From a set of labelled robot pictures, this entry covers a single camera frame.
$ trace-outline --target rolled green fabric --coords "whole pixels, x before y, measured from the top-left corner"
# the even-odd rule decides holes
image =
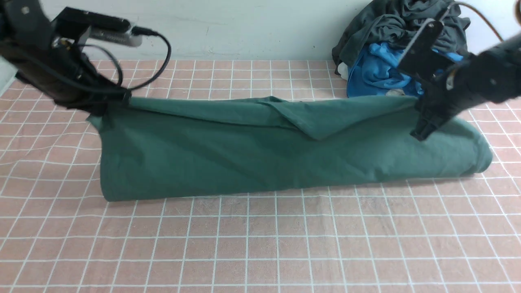
[[[89,121],[101,136],[107,201],[454,178],[488,168],[489,145],[461,119],[424,142],[411,137],[416,100],[134,97]]]

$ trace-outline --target pile of clothes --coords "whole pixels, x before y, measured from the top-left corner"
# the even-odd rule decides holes
[[[453,0],[373,0],[349,24],[332,50],[337,75],[348,81],[348,97],[410,95],[421,85],[396,69],[400,56],[428,18],[443,14]],[[468,55],[465,30],[470,19],[458,5],[443,19],[433,50],[458,62]]]

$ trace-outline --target metal screw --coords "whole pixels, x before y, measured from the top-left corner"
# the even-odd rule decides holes
[[[51,47],[58,48],[59,45],[60,45],[60,38],[59,37],[55,37],[53,39],[53,42],[51,43]]]

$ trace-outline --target green cloth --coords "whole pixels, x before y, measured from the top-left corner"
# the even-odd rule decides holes
[[[349,23],[338,44],[332,49],[333,61],[353,67],[366,44],[387,42],[404,49],[427,18],[445,11],[453,0],[373,0]],[[467,54],[465,30],[469,18],[459,17],[459,5],[443,19],[443,31],[433,48],[444,53]]]
[[[486,140],[460,119],[425,142],[411,137],[416,100],[134,97],[89,121],[101,136],[108,201],[449,178],[490,165]]]

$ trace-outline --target pink grid mat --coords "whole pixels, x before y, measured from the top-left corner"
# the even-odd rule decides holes
[[[161,61],[121,63],[132,86]],[[135,95],[345,98],[333,69],[171,61]],[[473,179],[124,203],[84,113],[14,82],[0,114],[0,293],[521,293],[520,101],[462,115],[495,153]]]

